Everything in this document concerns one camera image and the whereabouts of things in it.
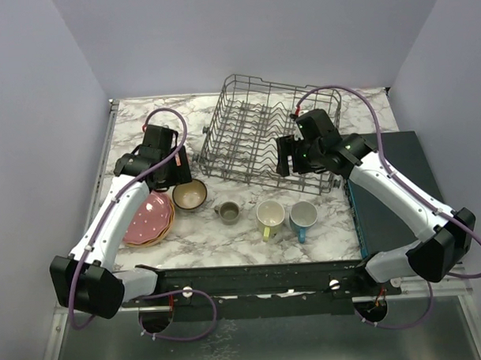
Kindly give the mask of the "dark blue box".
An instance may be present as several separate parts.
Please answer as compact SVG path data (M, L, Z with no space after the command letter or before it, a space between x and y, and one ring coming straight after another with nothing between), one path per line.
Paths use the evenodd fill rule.
M381 134L381 142L395 175L428 203L450 215L453 209L444 203L417 134L386 132ZM366 169L353 171L352 179L344 183L362 257L424 242L434 235L434 227L447 224L446 219L388 177L381 166L374 155L367 160Z

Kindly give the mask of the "blue mug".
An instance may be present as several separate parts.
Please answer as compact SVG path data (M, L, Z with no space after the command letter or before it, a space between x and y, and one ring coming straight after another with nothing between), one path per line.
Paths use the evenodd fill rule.
M317 222L318 210L307 201L300 201L293 205L289 213L289 225L295 233L299 243L306 241L306 232Z

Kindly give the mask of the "pink dotted plate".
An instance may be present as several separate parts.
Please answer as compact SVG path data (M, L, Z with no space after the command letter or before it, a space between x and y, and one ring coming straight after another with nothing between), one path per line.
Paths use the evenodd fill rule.
M151 192L128 226L123 243L132 247L151 246L171 230L175 206L166 193Z

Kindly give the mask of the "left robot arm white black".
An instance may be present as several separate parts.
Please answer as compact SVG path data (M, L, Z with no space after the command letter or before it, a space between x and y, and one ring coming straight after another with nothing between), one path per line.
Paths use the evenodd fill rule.
M130 223L152 191L189 182L184 138L164 126L147 125L144 139L115 164L111 188L88 231L67 257L57 256L49 273L60 305L105 319L135 298L151 306L167 295L153 268L111 270Z

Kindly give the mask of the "dark brown patterned bowl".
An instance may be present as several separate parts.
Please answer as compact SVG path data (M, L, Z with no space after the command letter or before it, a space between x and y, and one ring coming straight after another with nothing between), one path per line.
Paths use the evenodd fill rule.
M191 182L176 186L171 194L175 206L183 211L200 208L206 201L208 190L206 185L193 178Z

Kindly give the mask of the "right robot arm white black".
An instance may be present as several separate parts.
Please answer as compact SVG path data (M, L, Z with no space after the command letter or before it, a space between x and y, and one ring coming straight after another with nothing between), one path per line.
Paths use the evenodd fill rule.
M416 241L379 252L364 260L355 275L361 294L375 294L392 278L420 276L441 281L470 250L469 231L475 216L467 208L453 210L383 163L379 147L363 136L341 136L327 112L308 111L293 118L296 134L276 139L276 173L320 174L328 171L366 189L403 220Z

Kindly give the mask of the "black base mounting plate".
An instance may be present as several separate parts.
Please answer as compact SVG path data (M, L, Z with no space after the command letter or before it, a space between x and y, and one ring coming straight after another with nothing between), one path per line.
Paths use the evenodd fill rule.
M390 283L375 283L358 261L163 269L154 299L135 298L126 307L168 304L164 292L175 291L175 318L203 321L217 307L220 319L353 314L353 298L373 300L380 291L400 294Z

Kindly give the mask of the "tan plate under pink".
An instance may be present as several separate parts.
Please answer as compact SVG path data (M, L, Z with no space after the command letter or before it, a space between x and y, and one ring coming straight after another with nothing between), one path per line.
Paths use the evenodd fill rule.
M150 210L150 204L145 210L135 215L123 237L123 243L132 247L154 246L162 242L172 230L175 219L175 206L161 205Z

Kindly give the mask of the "yellow cream mug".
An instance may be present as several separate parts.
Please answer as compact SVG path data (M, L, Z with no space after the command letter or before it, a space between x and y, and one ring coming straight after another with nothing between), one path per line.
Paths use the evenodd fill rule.
M268 242L280 232L285 218L284 206L276 201L262 201L257 207L256 220L262 241Z

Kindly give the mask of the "small grey mug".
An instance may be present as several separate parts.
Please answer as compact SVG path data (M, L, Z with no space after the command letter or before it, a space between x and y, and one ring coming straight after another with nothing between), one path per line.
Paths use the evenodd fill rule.
M236 224L240 217L240 207L234 201L218 204L214 207L214 211L218 215L221 223L228 226Z

